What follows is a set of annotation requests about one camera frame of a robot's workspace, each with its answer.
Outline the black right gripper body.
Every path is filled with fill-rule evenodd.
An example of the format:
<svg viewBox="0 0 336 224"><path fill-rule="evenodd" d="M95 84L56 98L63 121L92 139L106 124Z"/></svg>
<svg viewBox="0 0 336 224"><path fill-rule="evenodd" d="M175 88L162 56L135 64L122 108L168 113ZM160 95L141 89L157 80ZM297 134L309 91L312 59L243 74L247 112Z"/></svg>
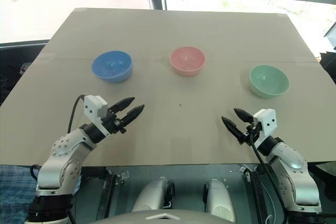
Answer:
<svg viewBox="0 0 336 224"><path fill-rule="evenodd" d="M247 126L247 132L243 133L239 138L238 142L240 145L246 143L250 145L250 140L255 143L260 137L260 122L257 124L251 124Z"/></svg>

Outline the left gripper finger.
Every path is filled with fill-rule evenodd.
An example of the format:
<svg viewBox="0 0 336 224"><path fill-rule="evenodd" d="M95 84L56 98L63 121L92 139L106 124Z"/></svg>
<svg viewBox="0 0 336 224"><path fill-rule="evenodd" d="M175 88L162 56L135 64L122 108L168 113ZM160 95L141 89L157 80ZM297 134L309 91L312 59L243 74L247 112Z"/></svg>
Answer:
<svg viewBox="0 0 336 224"><path fill-rule="evenodd" d="M134 121L143 111L145 105L139 105L133 108L131 111L129 111L126 116L124 116L121 119L122 127L126 127L128 124L130 124L132 121Z"/></svg>
<svg viewBox="0 0 336 224"><path fill-rule="evenodd" d="M134 99L135 97L124 98L118 101L117 103L115 103L114 105L112 105L111 107L109 107L108 111L111 113L118 113L120 111L123 111L133 102Z"/></svg>

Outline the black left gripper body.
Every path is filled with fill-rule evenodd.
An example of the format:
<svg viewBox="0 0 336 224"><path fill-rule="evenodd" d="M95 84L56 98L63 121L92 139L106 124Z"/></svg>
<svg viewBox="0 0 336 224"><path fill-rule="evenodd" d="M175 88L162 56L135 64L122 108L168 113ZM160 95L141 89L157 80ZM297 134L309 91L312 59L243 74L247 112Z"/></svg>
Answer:
<svg viewBox="0 0 336 224"><path fill-rule="evenodd" d="M110 133L116 134L121 132L124 134L126 132L124 119L120 119L117 115L110 109L107 110L107 115L102 119L102 126Z"/></svg>

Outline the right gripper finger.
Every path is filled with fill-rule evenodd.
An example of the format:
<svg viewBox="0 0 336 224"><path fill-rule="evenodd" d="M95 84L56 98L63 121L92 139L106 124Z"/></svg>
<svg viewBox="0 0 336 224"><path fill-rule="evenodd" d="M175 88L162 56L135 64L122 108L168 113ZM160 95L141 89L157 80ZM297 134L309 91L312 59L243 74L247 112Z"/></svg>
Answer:
<svg viewBox="0 0 336 224"><path fill-rule="evenodd" d="M254 124L254 117L240 108L234 108L236 115L245 123Z"/></svg>
<svg viewBox="0 0 336 224"><path fill-rule="evenodd" d="M236 124L224 116L221 116L221 119L229 132L237 139L239 143L242 143L243 133L237 128Z"/></svg>

